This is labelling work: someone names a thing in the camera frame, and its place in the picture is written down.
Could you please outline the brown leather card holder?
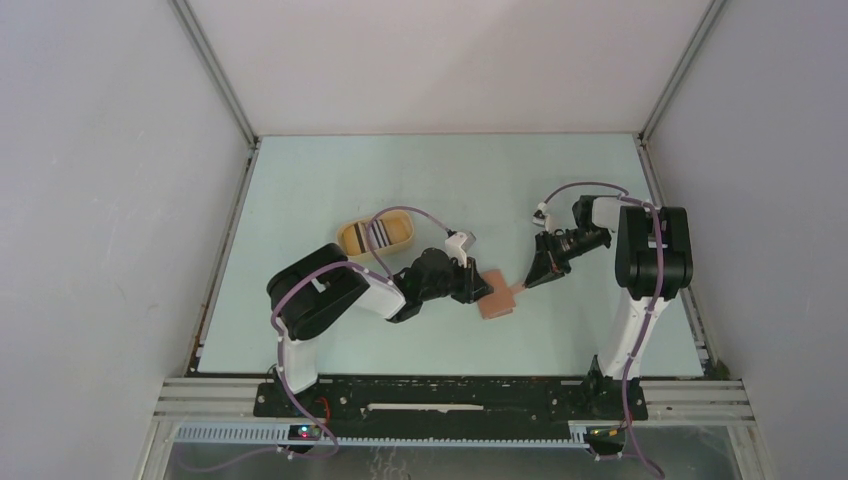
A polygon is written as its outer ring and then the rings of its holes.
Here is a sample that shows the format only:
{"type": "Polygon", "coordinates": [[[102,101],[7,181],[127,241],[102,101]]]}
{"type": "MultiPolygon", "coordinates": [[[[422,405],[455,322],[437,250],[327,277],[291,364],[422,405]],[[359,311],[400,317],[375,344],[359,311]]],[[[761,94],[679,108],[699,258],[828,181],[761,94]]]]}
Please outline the brown leather card holder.
{"type": "Polygon", "coordinates": [[[477,302],[481,317],[492,320],[511,314],[517,306],[516,297],[525,290],[525,285],[521,282],[509,284],[499,269],[483,272],[482,278],[493,292],[477,302]]]}

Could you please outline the yellow oval card tray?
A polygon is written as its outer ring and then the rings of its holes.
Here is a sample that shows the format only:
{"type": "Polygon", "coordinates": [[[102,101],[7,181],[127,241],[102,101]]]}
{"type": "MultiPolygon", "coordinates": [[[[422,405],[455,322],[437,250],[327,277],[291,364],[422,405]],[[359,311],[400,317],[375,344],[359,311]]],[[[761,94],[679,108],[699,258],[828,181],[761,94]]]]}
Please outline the yellow oval card tray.
{"type": "Polygon", "coordinates": [[[392,211],[374,221],[367,217],[344,223],[336,232],[336,243],[349,259],[364,261],[373,258],[373,251],[383,256],[406,250],[412,246],[414,236],[410,215],[392,211]]]}

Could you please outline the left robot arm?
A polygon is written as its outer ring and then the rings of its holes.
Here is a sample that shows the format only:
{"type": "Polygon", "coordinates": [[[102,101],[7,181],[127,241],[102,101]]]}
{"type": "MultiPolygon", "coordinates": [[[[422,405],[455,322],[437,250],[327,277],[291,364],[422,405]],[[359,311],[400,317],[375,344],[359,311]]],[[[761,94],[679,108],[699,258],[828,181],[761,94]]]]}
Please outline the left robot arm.
{"type": "Polygon", "coordinates": [[[318,338],[348,310],[356,307],[402,323],[428,301],[449,297],[473,304],[493,292],[470,256],[427,248],[410,266],[386,277],[351,261],[335,243],[322,246],[276,273],[266,286],[277,332],[278,404],[292,416],[312,411],[318,338]]]}

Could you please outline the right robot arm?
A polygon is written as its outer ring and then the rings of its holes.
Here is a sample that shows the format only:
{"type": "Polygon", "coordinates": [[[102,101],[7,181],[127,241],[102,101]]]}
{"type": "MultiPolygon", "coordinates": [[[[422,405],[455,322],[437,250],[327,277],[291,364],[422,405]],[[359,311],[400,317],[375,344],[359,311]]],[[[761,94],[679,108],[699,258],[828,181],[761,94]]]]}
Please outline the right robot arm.
{"type": "Polygon", "coordinates": [[[639,378],[643,350],[660,315],[691,283],[688,215],[682,207],[658,208],[626,196],[596,195],[581,196],[572,213],[574,228],[556,229],[547,203],[538,204],[532,221],[541,230],[534,237],[523,286],[531,289],[564,277],[572,260],[597,248],[615,249],[619,306],[581,392],[585,411],[606,418],[622,403],[619,389],[639,378]]]}

